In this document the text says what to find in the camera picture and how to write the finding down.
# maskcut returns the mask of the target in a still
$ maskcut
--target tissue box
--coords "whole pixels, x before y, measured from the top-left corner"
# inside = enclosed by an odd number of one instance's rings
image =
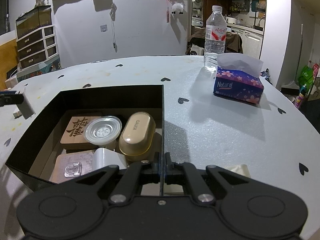
[[[258,104],[263,85],[259,78],[244,71],[218,67],[213,93]]]

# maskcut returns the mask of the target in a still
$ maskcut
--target sink faucet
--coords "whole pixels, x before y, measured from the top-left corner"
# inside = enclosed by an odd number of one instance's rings
[[[259,20],[259,22],[258,22],[258,26],[259,26],[259,27],[260,27],[260,22],[261,22],[261,20],[262,20],[263,18],[266,19],[266,16],[262,16],[262,17],[260,18],[260,20]]]

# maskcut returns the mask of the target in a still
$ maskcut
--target white table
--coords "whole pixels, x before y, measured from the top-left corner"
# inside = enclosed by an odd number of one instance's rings
[[[307,239],[320,227],[320,136],[278,90],[263,80],[259,106],[213,95],[213,75],[202,68],[202,56],[133,57],[88,63],[36,76],[25,84],[38,114],[61,91],[92,87],[163,84],[164,151],[177,162],[197,168],[247,164],[251,177],[300,196],[309,210],[301,233]],[[189,102],[178,103],[178,98]],[[278,108],[286,113],[280,114]],[[28,193],[4,163],[34,120],[14,119],[15,106],[0,108],[0,239],[18,239],[22,232],[15,207]],[[4,142],[11,138],[8,147]],[[302,176],[299,163],[308,167]]]

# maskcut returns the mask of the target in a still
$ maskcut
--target cable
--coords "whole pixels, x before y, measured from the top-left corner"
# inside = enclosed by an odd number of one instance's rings
[[[112,38],[113,38],[113,48],[116,49],[116,34],[115,34],[115,23],[116,20],[116,10],[117,6],[112,0],[111,10],[110,10],[110,18],[111,18],[111,29],[112,29]]]
[[[13,75],[14,73],[16,73],[17,70],[18,70],[18,67],[17,67],[17,69],[16,69],[15,71],[13,71],[13,72],[11,73],[9,79],[12,77],[12,75]]]

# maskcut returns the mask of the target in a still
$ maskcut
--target aquarium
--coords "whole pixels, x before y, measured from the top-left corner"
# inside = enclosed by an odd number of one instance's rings
[[[37,6],[31,11],[28,11],[16,20],[18,39],[26,36],[32,31],[52,25],[51,20],[51,5]]]

